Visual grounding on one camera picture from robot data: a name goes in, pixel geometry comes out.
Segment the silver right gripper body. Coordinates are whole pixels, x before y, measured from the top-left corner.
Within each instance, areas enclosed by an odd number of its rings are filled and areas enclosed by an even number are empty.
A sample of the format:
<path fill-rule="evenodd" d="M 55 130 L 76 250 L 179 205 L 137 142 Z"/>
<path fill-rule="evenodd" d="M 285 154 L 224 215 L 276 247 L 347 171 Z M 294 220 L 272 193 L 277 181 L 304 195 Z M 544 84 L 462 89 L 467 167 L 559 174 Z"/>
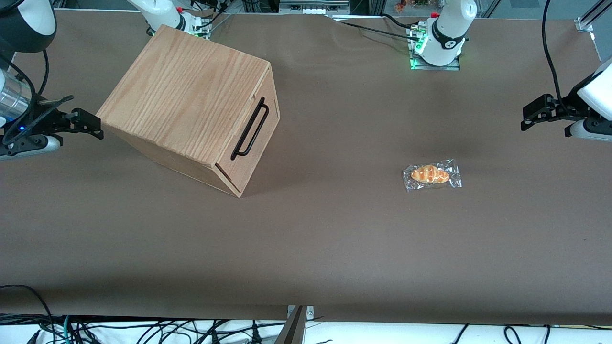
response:
<path fill-rule="evenodd" d="M 25 81 L 1 70 L 0 75 L 0 128 L 26 113 L 32 98 L 31 88 Z"/>

